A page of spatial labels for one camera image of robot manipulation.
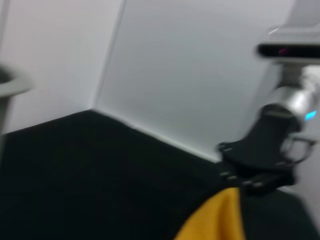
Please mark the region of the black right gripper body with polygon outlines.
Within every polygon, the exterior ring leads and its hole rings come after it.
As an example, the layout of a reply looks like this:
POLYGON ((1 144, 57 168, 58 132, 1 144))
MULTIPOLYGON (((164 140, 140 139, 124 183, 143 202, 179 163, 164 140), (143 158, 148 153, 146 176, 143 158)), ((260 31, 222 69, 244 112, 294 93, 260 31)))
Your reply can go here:
POLYGON ((264 106, 242 139, 221 142, 216 148, 222 162, 238 176, 291 175, 291 160, 281 152, 281 147, 289 134, 300 129, 297 118, 288 109, 264 106))

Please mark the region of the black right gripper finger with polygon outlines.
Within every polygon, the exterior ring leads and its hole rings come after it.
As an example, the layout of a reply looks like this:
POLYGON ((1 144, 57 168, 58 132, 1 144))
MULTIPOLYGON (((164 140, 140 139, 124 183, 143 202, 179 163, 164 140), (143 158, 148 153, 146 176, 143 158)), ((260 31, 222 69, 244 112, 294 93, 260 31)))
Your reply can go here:
POLYGON ((218 174, 223 182, 228 186, 244 187, 245 186, 245 172, 242 167, 229 163, 218 163, 218 174))
POLYGON ((292 186, 296 178, 291 173, 260 173, 243 182, 243 188, 248 195, 263 196, 276 189, 292 186))

